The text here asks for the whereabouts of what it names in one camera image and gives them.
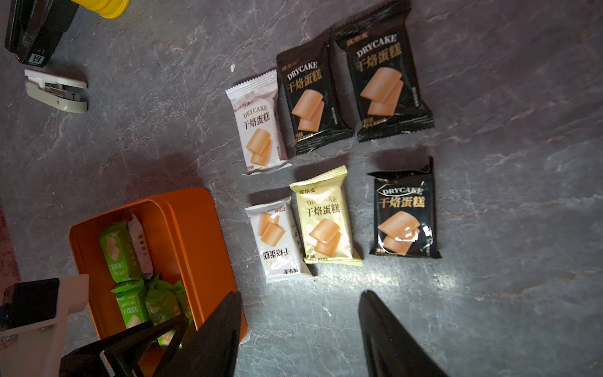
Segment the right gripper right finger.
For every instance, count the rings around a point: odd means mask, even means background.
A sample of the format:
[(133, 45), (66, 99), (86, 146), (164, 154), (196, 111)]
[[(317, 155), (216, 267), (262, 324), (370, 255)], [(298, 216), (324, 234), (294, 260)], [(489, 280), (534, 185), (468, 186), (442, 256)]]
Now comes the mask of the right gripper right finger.
[(445, 376), (378, 295), (361, 294), (358, 309), (370, 376)]

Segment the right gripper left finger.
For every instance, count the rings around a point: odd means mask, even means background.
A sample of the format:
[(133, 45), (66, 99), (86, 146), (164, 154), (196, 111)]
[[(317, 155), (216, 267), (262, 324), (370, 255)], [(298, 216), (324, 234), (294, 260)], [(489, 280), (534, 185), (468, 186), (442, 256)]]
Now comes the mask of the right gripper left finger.
[(156, 376), (233, 376), (240, 344), (243, 308), (240, 292), (230, 292), (191, 338), (190, 344)]

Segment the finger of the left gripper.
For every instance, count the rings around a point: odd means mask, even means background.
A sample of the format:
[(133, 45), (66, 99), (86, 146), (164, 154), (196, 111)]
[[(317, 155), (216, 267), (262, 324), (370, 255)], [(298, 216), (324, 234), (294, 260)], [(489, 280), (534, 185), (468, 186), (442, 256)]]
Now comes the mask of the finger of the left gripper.
[[(73, 350), (61, 358), (60, 376), (143, 376), (141, 364), (151, 361), (159, 374), (176, 356), (188, 331), (189, 319), (184, 314), (159, 325), (145, 322), (106, 339)], [(152, 344), (168, 332), (174, 337), (159, 354)]]

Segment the green cookie packet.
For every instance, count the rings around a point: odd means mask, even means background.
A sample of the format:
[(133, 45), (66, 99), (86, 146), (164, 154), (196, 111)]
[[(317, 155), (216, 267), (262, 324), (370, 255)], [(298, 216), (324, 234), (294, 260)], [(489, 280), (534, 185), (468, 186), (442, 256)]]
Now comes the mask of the green cookie packet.
[(159, 325), (181, 314), (187, 317), (187, 330), (179, 347), (187, 346), (190, 342), (190, 332), (194, 327), (194, 320), (184, 284), (181, 281), (175, 284), (163, 281), (160, 274), (155, 273), (150, 280), (146, 281), (145, 286), (148, 289), (145, 305), (154, 325)]
[(143, 280), (124, 281), (117, 284), (111, 292), (116, 296), (126, 328), (151, 320), (145, 304), (148, 290)]
[(127, 221), (119, 221), (102, 229), (99, 242), (111, 278), (116, 284), (137, 281), (142, 278), (141, 267), (130, 239)]

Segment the white red cookie packet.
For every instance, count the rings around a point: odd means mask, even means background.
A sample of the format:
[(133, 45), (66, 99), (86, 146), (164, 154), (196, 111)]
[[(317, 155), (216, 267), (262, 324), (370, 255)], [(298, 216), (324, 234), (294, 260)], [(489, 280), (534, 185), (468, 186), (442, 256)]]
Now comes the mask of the white red cookie packet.
[(141, 268), (141, 276), (144, 280), (150, 280), (154, 274), (154, 268), (149, 253), (149, 245), (146, 240), (144, 228), (133, 212), (130, 213), (130, 219), (127, 221), (127, 228)]

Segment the orange plastic storage tray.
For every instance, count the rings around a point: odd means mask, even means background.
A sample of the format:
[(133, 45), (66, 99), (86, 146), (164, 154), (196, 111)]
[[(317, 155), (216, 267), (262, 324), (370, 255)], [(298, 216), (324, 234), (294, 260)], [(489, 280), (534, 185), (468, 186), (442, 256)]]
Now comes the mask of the orange plastic storage tray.
[[(204, 188), (151, 196), (72, 226), (69, 240), (78, 271), (90, 276), (88, 302), (98, 340), (129, 329), (111, 292), (117, 284), (111, 278), (99, 235), (116, 222), (128, 221), (131, 212), (144, 228), (154, 274), (185, 286), (194, 320), (191, 342), (224, 297), (238, 292), (215, 204)], [(161, 354), (173, 337), (170, 331), (152, 346)], [(156, 376), (151, 361), (141, 367), (143, 376)]]

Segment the white cookie packet front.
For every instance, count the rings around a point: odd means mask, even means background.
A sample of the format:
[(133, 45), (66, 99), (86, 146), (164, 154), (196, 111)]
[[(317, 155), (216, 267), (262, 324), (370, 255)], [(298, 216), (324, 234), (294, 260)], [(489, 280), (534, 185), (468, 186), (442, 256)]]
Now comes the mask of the white cookie packet front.
[(302, 256), (302, 242), (290, 197), (247, 207), (245, 213), (268, 283), (313, 279)]

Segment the black cookie packet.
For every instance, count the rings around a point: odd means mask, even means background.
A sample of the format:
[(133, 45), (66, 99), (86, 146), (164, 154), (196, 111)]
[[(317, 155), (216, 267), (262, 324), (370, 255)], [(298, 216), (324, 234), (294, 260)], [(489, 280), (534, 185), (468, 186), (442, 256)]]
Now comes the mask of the black cookie packet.
[(374, 182), (376, 256), (440, 259), (433, 158), (422, 169), (377, 171)]
[(411, 9), (410, 1), (389, 1), (334, 30), (353, 84), (360, 142), (434, 127), (433, 113), (420, 92), (406, 28)]
[(331, 69), (332, 30), (276, 57), (298, 155), (353, 136), (343, 120)]

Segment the yellow cookie packet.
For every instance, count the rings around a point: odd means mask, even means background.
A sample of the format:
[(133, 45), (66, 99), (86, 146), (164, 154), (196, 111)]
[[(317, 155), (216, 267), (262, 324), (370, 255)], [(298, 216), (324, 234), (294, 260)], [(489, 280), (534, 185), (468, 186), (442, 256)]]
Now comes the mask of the yellow cookie packet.
[(295, 193), (305, 257), (308, 264), (362, 266), (353, 243), (343, 184), (342, 165), (314, 178), (290, 184)]

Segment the white pink cookie packet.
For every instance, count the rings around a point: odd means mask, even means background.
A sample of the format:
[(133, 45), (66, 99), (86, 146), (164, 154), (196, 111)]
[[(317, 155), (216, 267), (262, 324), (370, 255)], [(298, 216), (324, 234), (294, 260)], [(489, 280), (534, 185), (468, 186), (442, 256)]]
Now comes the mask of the white pink cookie packet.
[(234, 111), (246, 176), (290, 167), (278, 118), (276, 70), (245, 80), (225, 93)]

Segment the black stapler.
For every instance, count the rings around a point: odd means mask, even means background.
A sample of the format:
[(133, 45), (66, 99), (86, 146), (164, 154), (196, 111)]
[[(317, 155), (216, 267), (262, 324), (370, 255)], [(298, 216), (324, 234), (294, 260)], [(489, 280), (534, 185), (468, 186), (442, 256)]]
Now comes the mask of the black stapler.
[(12, 0), (6, 49), (22, 64), (45, 67), (78, 8), (71, 0)]

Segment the yellow pen cup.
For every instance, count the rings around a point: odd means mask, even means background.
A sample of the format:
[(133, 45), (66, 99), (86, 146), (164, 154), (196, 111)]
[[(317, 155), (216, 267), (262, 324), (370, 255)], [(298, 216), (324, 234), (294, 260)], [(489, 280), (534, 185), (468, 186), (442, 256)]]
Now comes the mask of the yellow pen cup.
[(116, 19), (129, 6), (130, 0), (72, 0), (74, 3), (106, 19)]

